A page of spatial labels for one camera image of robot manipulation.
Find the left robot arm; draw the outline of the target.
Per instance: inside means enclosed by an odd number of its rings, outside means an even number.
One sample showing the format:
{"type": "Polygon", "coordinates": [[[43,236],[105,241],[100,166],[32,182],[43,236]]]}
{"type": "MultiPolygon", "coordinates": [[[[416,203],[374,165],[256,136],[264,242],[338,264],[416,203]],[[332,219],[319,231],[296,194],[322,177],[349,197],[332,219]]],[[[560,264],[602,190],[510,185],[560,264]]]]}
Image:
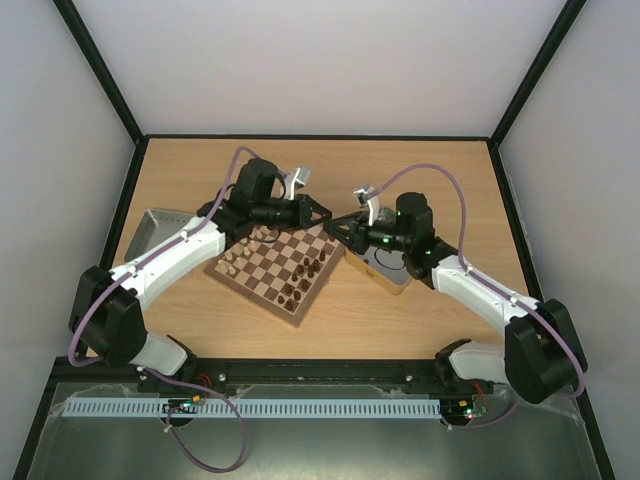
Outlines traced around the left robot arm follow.
{"type": "Polygon", "coordinates": [[[177,280],[229,251],[257,226],[283,232],[330,219],[328,209],[300,193],[309,177],[307,167],[283,173],[267,160],[252,158],[238,173],[229,171],[216,198],[169,238],[118,267],[87,269],[69,322],[69,363],[84,367],[103,361],[110,367],[134,365],[175,375],[189,357],[187,349],[149,332],[144,311],[177,280]]]}

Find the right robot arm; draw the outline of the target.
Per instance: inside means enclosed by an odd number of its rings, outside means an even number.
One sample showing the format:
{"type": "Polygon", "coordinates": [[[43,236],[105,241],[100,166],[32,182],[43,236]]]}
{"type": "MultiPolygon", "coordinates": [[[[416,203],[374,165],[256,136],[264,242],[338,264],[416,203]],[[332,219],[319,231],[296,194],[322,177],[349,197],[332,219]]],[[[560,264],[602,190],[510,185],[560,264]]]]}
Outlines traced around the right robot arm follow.
{"type": "Polygon", "coordinates": [[[521,295],[475,269],[437,236],[424,195],[400,195],[393,219],[354,212],[327,221],[324,229],[353,253],[401,253],[413,279],[454,298],[501,335],[500,345],[459,340],[442,349],[436,379],[443,389],[455,392],[470,380],[503,383],[531,404],[568,386],[581,392],[585,366],[567,308],[521,295]]]}

